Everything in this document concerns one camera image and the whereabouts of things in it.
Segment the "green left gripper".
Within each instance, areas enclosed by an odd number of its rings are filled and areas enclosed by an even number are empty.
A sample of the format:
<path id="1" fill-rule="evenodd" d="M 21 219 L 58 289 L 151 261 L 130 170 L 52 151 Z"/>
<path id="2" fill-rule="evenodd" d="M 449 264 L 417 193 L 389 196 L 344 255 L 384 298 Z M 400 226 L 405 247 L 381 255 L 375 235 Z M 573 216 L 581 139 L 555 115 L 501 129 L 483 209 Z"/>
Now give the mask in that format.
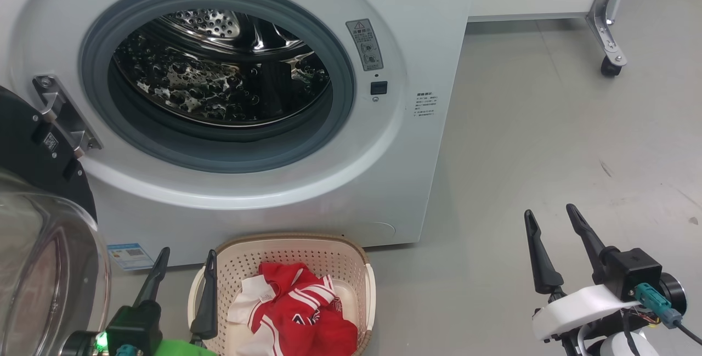
<path id="1" fill-rule="evenodd" d="M 158 287 L 166 275 L 170 252 L 169 247 L 161 249 L 133 303 L 134 308 L 156 300 Z M 208 252 L 203 268 L 204 283 L 200 306 L 190 326 L 191 340 L 211 340 L 218 336 L 217 253 L 214 250 Z M 163 340 L 156 350 L 156 356 L 217 356 L 217 353 L 183 340 Z"/>

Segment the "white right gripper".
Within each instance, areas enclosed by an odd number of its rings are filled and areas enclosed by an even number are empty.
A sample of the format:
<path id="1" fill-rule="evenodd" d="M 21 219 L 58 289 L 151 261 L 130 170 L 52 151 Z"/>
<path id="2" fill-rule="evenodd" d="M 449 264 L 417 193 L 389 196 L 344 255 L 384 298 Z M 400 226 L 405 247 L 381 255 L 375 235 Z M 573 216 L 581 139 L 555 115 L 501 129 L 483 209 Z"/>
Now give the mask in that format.
<path id="1" fill-rule="evenodd" d="M 539 309 L 532 318 L 532 330 L 539 341 L 606 318 L 620 309 L 639 305 L 638 300 L 622 301 L 606 286 L 599 285 L 603 284 L 606 276 L 604 264 L 600 259 L 605 245 L 574 204 L 567 204 L 566 211 L 575 233 L 581 237 L 586 249 L 593 270 L 592 281 L 596 285 L 584 287 Z M 551 295 L 561 290 L 564 280 L 547 254 L 541 240 L 541 228 L 532 210 L 524 212 L 524 221 L 534 289 L 536 293 Z"/>

